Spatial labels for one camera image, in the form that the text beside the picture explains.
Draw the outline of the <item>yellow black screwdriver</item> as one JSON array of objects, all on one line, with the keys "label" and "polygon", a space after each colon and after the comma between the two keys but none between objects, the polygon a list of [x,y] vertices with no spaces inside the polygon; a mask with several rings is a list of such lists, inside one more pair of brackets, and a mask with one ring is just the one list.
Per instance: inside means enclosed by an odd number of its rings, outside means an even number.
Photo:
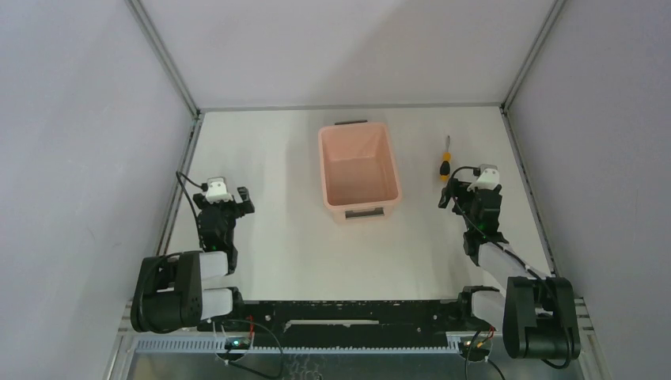
[{"label": "yellow black screwdriver", "polygon": [[449,152],[451,136],[447,135],[445,139],[445,151],[442,155],[442,163],[439,167],[440,179],[446,182],[451,174],[451,153]]}]

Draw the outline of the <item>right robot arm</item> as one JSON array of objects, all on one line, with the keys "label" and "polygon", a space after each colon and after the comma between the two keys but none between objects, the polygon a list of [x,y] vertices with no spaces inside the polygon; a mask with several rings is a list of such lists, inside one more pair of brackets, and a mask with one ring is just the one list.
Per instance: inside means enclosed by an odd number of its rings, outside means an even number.
[{"label": "right robot arm", "polygon": [[539,359],[555,369],[575,361],[581,351],[578,319],[571,282],[545,275],[522,260],[499,231],[501,187],[477,188],[451,178],[442,189],[438,206],[451,205],[462,217],[464,253],[473,264],[500,284],[464,290],[467,302],[457,307],[466,329],[487,322],[502,333],[513,359]]}]

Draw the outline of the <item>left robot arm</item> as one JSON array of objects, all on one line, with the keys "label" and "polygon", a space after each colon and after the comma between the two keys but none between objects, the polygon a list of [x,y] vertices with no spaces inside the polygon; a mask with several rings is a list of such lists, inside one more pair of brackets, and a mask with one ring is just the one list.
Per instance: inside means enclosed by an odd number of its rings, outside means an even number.
[{"label": "left robot arm", "polygon": [[207,319],[203,280],[231,275],[237,269],[234,244],[237,220],[255,212],[246,187],[239,202],[231,194],[194,194],[189,206],[195,216],[199,248],[143,259],[131,304],[130,320],[139,333],[166,334],[195,327]]}]

